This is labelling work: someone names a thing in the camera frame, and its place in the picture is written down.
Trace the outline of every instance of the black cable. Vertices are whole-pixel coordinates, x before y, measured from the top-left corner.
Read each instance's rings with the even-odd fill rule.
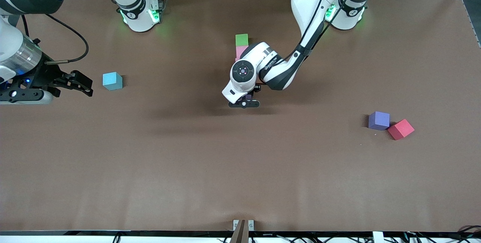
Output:
[[[56,22],[62,24],[64,27],[66,27],[67,29],[69,29],[70,31],[74,32],[77,36],[80,37],[80,39],[82,39],[82,41],[84,41],[85,43],[85,52],[84,54],[82,54],[81,56],[77,57],[77,58],[74,58],[74,59],[70,59],[70,60],[67,60],[69,63],[72,63],[72,62],[77,62],[78,60],[81,60],[82,58],[84,58],[87,53],[89,53],[89,43],[87,43],[87,41],[85,40],[85,38],[77,31],[75,31],[75,29],[73,29],[72,27],[68,26],[67,24],[63,23],[62,21],[58,20],[57,18],[55,17],[52,17],[50,14],[45,14],[47,17],[55,20]]]
[[[420,233],[420,232],[418,232],[418,234],[419,234],[420,236],[426,238],[427,240],[431,241],[432,243],[438,243],[438,242],[434,241],[433,239],[431,239],[431,237],[429,237],[429,236],[424,236],[424,235],[423,235],[422,233]]]
[[[22,21],[24,22],[25,35],[30,37],[29,26],[27,25],[27,20],[25,18],[25,15],[22,15]]]
[[[356,239],[354,239],[354,238],[352,238],[352,237],[347,237],[347,238],[349,238],[350,240],[355,241],[355,242],[357,242],[357,243],[362,243],[361,241],[356,240]]]
[[[119,243],[120,242],[120,236],[122,236],[122,232],[117,232],[115,236],[113,237],[112,243]]]
[[[474,228],[481,228],[481,225],[471,225],[465,229],[462,229],[462,230],[459,230],[457,231],[458,233],[463,233],[463,232],[466,232],[466,231],[469,231],[471,229],[474,229]]]
[[[339,6],[339,10],[342,9],[342,7],[344,7],[344,5],[346,4],[346,1],[347,0],[344,0],[342,2],[342,4]],[[319,39],[323,36],[323,34],[326,32],[326,30],[329,28],[329,26],[332,24],[332,21],[336,18],[337,14],[339,14],[340,11],[336,11],[336,13],[334,14],[334,16],[332,16],[332,19],[331,21],[328,22],[328,25],[326,26],[326,28],[322,31],[322,33],[319,35]]]
[[[333,239],[333,238],[335,238],[335,237],[337,237],[337,236],[335,235],[335,236],[333,236],[333,237],[327,238],[326,241],[324,241],[324,243],[327,243],[329,240],[331,240],[331,239]]]
[[[323,241],[321,241],[319,238],[317,237],[307,237],[307,239],[309,239],[310,241],[312,241],[313,243],[324,243]]]
[[[284,58],[284,60],[289,59],[289,57],[292,56],[292,55],[295,53],[295,51],[296,51],[296,49],[297,49],[297,46],[299,46],[299,45],[301,44],[302,40],[304,39],[304,36],[306,36],[306,33],[307,33],[307,31],[309,30],[309,27],[311,26],[312,22],[314,21],[314,17],[316,17],[316,14],[317,14],[317,12],[318,12],[319,7],[321,6],[321,3],[322,3],[322,0],[319,0],[318,6],[316,7],[316,10],[314,11],[314,14],[313,14],[312,17],[311,17],[311,20],[309,21],[309,24],[306,26],[306,30],[304,31],[304,34],[302,34],[302,36],[301,36],[301,40],[300,40],[299,43],[296,45],[296,47],[294,48],[294,50],[293,50],[289,55],[287,55],[287,56]]]
[[[294,239],[293,241],[296,241],[296,240],[298,240],[298,239],[302,240],[304,243],[307,243],[307,241],[304,240],[304,238],[302,238],[302,237],[298,237],[298,238]]]

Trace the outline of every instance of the cable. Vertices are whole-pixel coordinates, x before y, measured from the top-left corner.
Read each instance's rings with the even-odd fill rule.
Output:
[[[338,236],[335,235],[335,236],[333,236],[333,237],[327,238],[326,241],[324,241],[324,243],[327,243],[329,240],[331,240],[331,239],[333,239],[333,238],[335,238],[335,237],[338,237]]]
[[[322,0],[319,0],[318,6],[316,7],[316,10],[314,11],[314,14],[313,14],[312,17],[311,17],[311,20],[309,21],[309,24],[306,26],[306,30],[304,31],[304,34],[302,34],[301,40],[299,41],[299,43],[297,44],[297,46],[299,46],[299,45],[302,43],[302,40],[304,39],[304,36],[306,36],[306,33],[307,33],[307,31],[309,30],[309,27],[311,26],[312,22],[314,21],[314,17],[316,17],[316,14],[318,13],[318,9],[319,9],[319,7],[321,6],[321,3],[322,3]],[[287,56],[284,58],[284,60],[287,60],[290,56],[292,56],[292,55],[295,53],[295,51],[296,51],[296,49],[297,49],[297,46],[294,48],[294,50],[293,50],[289,55],[287,55]]]
[[[418,232],[418,234],[419,234],[420,236],[426,238],[427,240],[431,241],[432,243],[438,243],[438,242],[434,241],[433,239],[431,239],[431,237],[429,237],[429,236],[424,236],[424,235],[423,235],[422,233],[420,233],[420,232]]]
[[[165,10],[165,7],[167,7],[167,1],[168,1],[168,0],[165,0],[165,1],[163,2],[162,11],[164,11],[164,10]]]
[[[282,239],[284,239],[285,241],[289,241],[290,243],[294,243],[294,241],[290,240],[289,238],[285,238],[285,237],[283,237],[283,236],[281,236],[281,235],[278,235],[278,234],[277,234],[277,235],[275,235],[275,236],[277,236],[277,237],[279,237],[279,238],[282,238]]]
[[[304,243],[307,243],[307,241],[304,240],[304,238],[302,238],[302,237],[298,237],[298,238],[294,239],[293,241],[296,241],[296,240],[298,240],[298,239],[302,240],[302,242],[304,242]]]
[[[481,225],[471,225],[465,229],[462,229],[462,230],[459,230],[457,231],[458,233],[463,233],[463,232],[466,232],[466,231],[469,231],[471,229],[474,229],[474,228],[481,228]]]
[[[25,35],[30,37],[29,26],[27,25],[27,20],[25,18],[25,15],[22,15],[22,21],[24,22]]]
[[[354,239],[354,238],[352,238],[352,237],[347,237],[347,238],[349,238],[350,240],[355,241],[355,242],[357,242],[357,243],[362,243],[361,241],[356,240],[356,239]]]
[[[82,41],[84,41],[85,43],[85,52],[84,54],[82,54],[81,56],[77,57],[77,58],[74,58],[74,59],[71,59],[71,60],[67,60],[67,63],[72,63],[72,62],[77,62],[78,60],[81,60],[82,58],[84,58],[87,53],[89,53],[89,43],[87,43],[87,41],[85,40],[85,38],[77,31],[75,31],[75,29],[73,29],[72,27],[68,26],[67,24],[63,23],[62,21],[58,20],[57,18],[55,17],[52,17],[50,14],[45,14],[47,17],[55,20],[56,22],[62,24],[64,27],[66,27],[67,29],[69,29],[70,31],[74,32],[77,36],[80,37],[80,39],[82,39]]]
[[[344,7],[344,5],[346,4],[346,1],[347,0],[344,0],[342,2],[342,4],[339,6],[339,9],[342,9],[342,7]],[[336,18],[337,14],[339,14],[340,11],[336,11],[336,13],[334,14],[334,16],[332,16],[332,19],[331,21],[328,22],[328,25],[326,26],[326,28],[322,31],[322,33],[319,35],[319,39],[321,38],[321,36],[323,36],[323,34],[326,32],[326,30],[329,28],[329,26],[332,24],[332,21]]]
[[[120,236],[122,236],[122,232],[117,232],[115,236],[113,237],[112,243],[119,243],[120,242]]]

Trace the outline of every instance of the brown mat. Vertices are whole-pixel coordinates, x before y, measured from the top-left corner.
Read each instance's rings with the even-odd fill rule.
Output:
[[[248,33],[287,55],[290,0],[168,0],[163,23],[130,31],[110,0],[55,14],[91,52],[94,96],[2,106],[0,229],[455,231],[481,222],[481,50],[460,0],[370,0],[351,31],[330,29],[282,92],[229,109],[221,90]],[[83,52],[29,15],[55,59]],[[102,73],[125,75],[107,91]],[[394,141],[366,115],[407,118]]]

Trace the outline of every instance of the metal bracket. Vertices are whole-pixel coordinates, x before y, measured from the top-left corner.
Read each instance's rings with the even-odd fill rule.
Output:
[[[232,221],[232,230],[235,230],[237,228],[237,225],[239,224],[239,220],[238,219],[234,219],[234,221]],[[247,222],[247,224],[249,225],[249,231],[254,231],[254,220],[253,219],[249,219],[249,221]]]
[[[372,241],[374,243],[384,243],[384,233],[380,231],[372,232]]]
[[[230,239],[231,243],[248,243],[249,242],[249,225],[245,219],[237,220],[234,233]]]

